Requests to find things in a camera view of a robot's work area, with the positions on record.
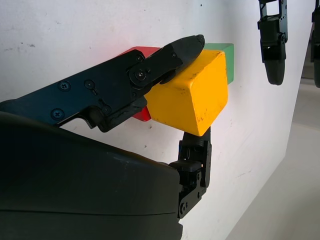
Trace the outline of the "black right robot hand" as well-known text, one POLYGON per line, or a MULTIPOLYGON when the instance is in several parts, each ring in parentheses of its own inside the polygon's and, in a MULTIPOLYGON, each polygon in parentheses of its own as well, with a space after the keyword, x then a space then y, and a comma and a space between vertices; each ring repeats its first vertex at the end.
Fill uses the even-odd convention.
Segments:
POLYGON ((185 133, 170 164, 62 129, 74 120, 108 132, 146 105, 145 95, 190 66, 203 35, 149 57, 107 60, 0 104, 3 240, 179 240, 179 223, 210 182, 211 132, 185 133))

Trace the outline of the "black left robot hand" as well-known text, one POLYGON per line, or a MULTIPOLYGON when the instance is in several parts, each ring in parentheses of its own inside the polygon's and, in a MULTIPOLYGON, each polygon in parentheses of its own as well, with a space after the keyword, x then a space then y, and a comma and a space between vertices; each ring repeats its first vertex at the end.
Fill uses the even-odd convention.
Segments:
MULTIPOLYGON (((265 65, 270 84, 280 86, 285 75, 286 43, 288 41, 287 1, 276 0, 279 13, 268 15, 269 0, 259 1, 260 19, 257 28, 260 32, 261 59, 265 65)), ((314 83, 320 87, 320 1, 315 1, 311 22, 310 62, 314 65, 314 83)))

